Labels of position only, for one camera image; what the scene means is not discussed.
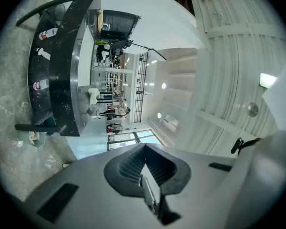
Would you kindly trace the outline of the round metal disc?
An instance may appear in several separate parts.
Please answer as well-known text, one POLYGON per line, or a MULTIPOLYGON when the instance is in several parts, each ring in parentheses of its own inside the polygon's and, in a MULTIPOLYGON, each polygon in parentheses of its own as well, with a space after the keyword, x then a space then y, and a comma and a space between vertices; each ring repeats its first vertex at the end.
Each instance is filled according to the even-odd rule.
POLYGON ((258 105, 254 102, 250 102, 246 107, 246 112, 249 117, 256 117, 259 112, 258 105))

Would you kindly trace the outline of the white wall lamp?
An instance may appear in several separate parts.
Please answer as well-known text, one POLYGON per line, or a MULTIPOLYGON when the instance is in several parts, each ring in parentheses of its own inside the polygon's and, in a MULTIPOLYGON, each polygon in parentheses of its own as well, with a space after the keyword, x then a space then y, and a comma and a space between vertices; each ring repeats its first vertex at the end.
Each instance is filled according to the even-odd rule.
POLYGON ((275 82, 277 81, 277 77, 266 74, 266 73, 260 73, 259 77, 259 86, 263 88, 270 88, 275 82))

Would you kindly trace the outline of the white plastic piece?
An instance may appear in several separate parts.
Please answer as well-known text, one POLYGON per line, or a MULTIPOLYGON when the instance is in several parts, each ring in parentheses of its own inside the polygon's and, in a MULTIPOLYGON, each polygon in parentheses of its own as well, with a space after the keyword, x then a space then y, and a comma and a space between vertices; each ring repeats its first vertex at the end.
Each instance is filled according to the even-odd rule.
POLYGON ((90 105, 94 105, 94 104, 97 104, 98 100, 97 98, 95 98, 95 94, 98 92, 99 90, 97 88, 89 88, 88 89, 88 93, 90 95, 90 98, 89 98, 89 104, 90 105))

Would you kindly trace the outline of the green waste bin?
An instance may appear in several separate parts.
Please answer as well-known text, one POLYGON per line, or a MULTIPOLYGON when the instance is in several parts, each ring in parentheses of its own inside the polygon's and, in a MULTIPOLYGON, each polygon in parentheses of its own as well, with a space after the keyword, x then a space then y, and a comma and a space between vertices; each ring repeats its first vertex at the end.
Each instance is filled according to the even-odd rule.
POLYGON ((18 131, 18 138, 23 144, 40 148, 45 143, 46 134, 34 131, 18 131))

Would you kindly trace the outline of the black tripod stand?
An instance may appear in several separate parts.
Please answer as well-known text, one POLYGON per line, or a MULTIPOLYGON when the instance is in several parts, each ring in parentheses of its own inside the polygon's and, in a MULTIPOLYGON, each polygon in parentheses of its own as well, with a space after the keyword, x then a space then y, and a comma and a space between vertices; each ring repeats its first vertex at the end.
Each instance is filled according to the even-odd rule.
POLYGON ((133 43, 130 40, 128 40, 128 41, 113 40, 112 42, 109 42, 109 45, 112 48, 118 48, 118 49, 127 49, 130 46, 140 47, 140 48, 145 49, 148 52, 150 59, 161 61, 161 62, 167 61, 167 59, 162 54, 160 54, 157 50, 155 50, 154 48, 148 48, 146 46, 142 46, 142 45, 133 43))

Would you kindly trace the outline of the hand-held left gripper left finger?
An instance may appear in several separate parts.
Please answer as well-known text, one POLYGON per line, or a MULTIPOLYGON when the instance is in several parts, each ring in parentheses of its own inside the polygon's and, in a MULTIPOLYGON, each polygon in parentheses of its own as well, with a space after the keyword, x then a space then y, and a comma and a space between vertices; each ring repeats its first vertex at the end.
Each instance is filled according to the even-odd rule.
POLYGON ((119 194, 126 197, 143 197, 140 177, 145 166, 145 145, 134 148, 110 159, 104 167, 104 177, 119 194))

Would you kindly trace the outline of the small white figure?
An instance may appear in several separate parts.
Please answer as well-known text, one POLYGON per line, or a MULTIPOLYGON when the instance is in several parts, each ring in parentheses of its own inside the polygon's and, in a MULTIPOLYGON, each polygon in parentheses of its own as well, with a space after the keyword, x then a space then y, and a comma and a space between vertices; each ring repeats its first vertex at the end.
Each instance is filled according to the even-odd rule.
POLYGON ((37 49, 37 55, 42 56, 43 58, 45 58, 47 60, 51 59, 51 55, 48 52, 46 52, 43 48, 37 49))

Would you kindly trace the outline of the black grid rack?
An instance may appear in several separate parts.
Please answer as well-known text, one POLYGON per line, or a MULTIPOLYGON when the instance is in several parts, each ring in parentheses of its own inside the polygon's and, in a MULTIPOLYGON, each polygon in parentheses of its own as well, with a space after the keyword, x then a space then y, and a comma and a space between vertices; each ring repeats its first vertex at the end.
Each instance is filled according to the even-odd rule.
POLYGON ((139 55, 139 61, 138 61, 138 68, 137 68, 138 74, 136 77, 136 88, 134 96, 134 108, 133 108, 134 123, 141 122, 147 61, 148 61, 148 53, 147 52, 141 53, 139 55))

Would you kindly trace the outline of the black metal counter leg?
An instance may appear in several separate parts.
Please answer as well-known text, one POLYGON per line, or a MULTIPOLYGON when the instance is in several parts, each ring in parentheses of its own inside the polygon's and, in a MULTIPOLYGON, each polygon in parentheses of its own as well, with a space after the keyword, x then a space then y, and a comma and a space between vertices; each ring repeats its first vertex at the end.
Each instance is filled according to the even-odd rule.
POLYGON ((16 130, 19 131, 33 131, 33 132, 44 132, 44 133, 59 133, 60 128, 57 125, 27 125, 27 124, 16 124, 16 130))
POLYGON ((33 9, 32 11, 30 11, 29 13, 25 14, 23 17, 21 17, 16 22, 16 26, 19 27, 22 23, 24 23, 26 20, 28 20, 32 16, 34 16, 36 14, 40 14, 50 7, 56 6, 56 5, 61 4, 61 3, 69 2, 69 1, 73 1, 73 0, 51 0, 45 4, 42 4, 42 5, 38 6, 37 8, 33 9))

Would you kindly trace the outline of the white air conditioner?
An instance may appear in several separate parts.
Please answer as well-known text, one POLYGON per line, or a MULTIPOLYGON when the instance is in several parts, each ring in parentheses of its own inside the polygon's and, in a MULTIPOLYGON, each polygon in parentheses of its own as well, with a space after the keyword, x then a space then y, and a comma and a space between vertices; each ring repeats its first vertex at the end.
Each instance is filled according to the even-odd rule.
POLYGON ((168 114, 163 119, 163 123, 172 132, 175 132, 179 126, 179 121, 168 114))

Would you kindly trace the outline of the white bottle red label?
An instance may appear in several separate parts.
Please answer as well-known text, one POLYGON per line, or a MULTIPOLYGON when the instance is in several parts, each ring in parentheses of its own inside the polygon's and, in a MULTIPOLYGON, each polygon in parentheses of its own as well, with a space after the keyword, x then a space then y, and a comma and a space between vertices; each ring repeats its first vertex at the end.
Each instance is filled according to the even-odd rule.
POLYGON ((43 31, 39 34, 39 39, 45 40, 47 38, 53 37, 56 35, 57 30, 58 30, 57 28, 51 28, 51 29, 48 29, 46 31, 43 31))
POLYGON ((49 80, 48 79, 44 79, 44 80, 40 80, 37 81, 33 84, 33 89, 34 90, 43 90, 49 87, 49 80))

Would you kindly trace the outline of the white sink basin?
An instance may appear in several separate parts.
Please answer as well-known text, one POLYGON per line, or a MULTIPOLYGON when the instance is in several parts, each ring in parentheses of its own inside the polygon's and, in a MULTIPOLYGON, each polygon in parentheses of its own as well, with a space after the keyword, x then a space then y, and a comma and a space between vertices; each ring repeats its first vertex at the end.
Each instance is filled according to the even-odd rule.
POLYGON ((93 51, 94 51, 94 38, 89 29, 89 26, 86 26, 79 55, 78 86, 90 85, 93 51))

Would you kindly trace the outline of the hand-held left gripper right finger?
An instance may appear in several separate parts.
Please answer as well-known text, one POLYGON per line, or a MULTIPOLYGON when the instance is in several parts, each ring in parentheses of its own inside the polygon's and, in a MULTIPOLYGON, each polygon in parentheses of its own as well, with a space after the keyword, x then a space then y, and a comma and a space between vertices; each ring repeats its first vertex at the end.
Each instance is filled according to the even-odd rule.
POLYGON ((181 218, 171 211, 166 196, 179 194, 191 178, 191 169, 183 160, 152 144, 144 146, 145 164, 160 188, 158 219, 168 225, 181 218))

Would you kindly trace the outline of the black marble vanity counter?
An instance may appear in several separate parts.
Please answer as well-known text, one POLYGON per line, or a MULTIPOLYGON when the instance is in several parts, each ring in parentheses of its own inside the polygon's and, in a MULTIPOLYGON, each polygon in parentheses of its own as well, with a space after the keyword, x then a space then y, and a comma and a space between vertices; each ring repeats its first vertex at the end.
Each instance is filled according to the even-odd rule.
POLYGON ((35 123, 57 125, 61 136, 80 136, 84 129, 78 105, 78 63, 80 38, 84 35, 86 13, 95 0, 73 0, 40 13, 29 55, 28 91, 35 123), (57 28, 55 36, 45 40, 39 34, 57 28), (43 48, 47 60, 37 55, 43 48), (49 87, 34 90, 33 84, 48 79, 49 87))

